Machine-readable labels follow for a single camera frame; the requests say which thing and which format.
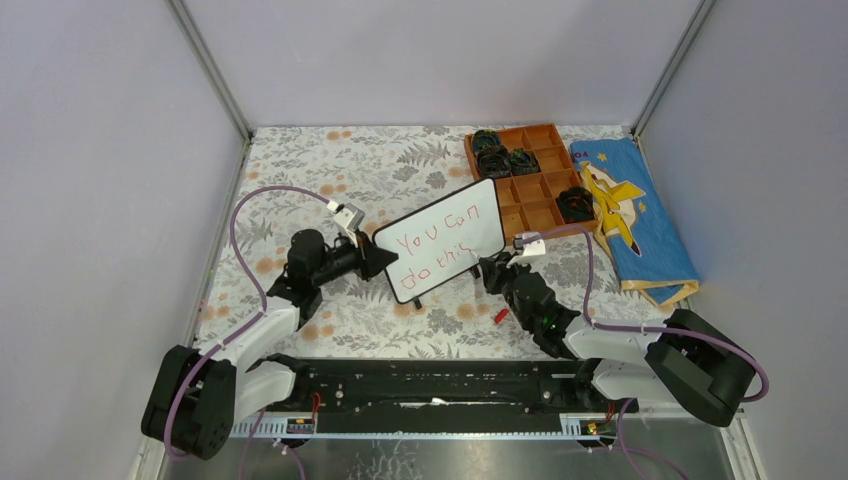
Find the red marker cap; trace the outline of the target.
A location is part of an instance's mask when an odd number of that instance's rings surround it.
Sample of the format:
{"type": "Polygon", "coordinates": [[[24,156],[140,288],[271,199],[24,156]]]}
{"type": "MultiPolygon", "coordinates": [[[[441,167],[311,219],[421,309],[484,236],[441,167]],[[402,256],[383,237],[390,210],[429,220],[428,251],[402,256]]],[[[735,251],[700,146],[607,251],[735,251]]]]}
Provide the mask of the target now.
{"type": "Polygon", "coordinates": [[[494,317],[494,323],[500,324],[509,315],[509,313],[510,313],[509,309],[504,308],[504,309],[500,310],[496,314],[496,316],[494,317]]]}

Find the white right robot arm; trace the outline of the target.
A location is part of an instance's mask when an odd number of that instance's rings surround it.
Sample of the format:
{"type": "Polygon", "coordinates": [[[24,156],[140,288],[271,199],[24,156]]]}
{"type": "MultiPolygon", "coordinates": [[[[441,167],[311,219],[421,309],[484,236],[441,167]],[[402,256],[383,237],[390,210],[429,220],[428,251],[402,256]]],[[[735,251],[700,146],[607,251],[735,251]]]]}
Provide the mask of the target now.
{"type": "Polygon", "coordinates": [[[500,295],[521,328],[547,355],[580,360],[575,402],[597,412],[611,400],[675,403],[726,427],[758,374],[750,355],[688,309],[658,323],[591,322],[556,298],[542,276],[502,252],[479,262],[484,289],[500,295]]]}

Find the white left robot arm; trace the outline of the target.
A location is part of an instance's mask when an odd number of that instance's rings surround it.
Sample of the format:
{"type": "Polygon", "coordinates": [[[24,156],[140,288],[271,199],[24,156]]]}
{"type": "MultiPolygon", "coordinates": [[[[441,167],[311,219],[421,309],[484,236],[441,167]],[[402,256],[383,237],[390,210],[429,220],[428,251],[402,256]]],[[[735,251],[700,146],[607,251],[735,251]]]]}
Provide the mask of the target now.
{"type": "Polygon", "coordinates": [[[397,261],[357,231],[327,244],[314,229],[291,239],[283,273],[266,292],[256,317],[199,347],[176,345],[164,356],[142,415],[141,433],[169,446],[176,457],[210,459],[235,423],[271,404],[296,411],[310,385],[297,360],[267,350],[295,333],[322,302],[322,286],[354,273],[368,281],[397,261]]]}

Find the black framed whiteboard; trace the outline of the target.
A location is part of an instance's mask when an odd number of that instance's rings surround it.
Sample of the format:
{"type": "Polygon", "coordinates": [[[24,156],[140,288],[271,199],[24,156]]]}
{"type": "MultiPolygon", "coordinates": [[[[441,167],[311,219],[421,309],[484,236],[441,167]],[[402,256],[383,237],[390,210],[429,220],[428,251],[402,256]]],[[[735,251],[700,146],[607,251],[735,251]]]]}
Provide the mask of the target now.
{"type": "Polygon", "coordinates": [[[399,254],[385,269],[395,301],[414,302],[505,248],[495,181],[476,181],[419,208],[377,229],[373,242],[399,254]]]}

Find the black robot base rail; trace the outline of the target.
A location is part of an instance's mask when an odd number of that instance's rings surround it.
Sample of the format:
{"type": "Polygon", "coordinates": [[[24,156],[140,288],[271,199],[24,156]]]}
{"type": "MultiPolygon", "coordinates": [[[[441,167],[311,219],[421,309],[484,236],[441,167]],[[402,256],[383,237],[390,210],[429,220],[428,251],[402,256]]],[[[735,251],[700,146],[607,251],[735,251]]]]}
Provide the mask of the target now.
{"type": "Polygon", "coordinates": [[[281,437],[544,436],[565,415],[607,418],[626,406],[591,391],[582,361],[289,358],[302,368],[294,392],[257,411],[281,437]],[[297,416],[316,417],[316,433],[286,435],[297,416]]]}

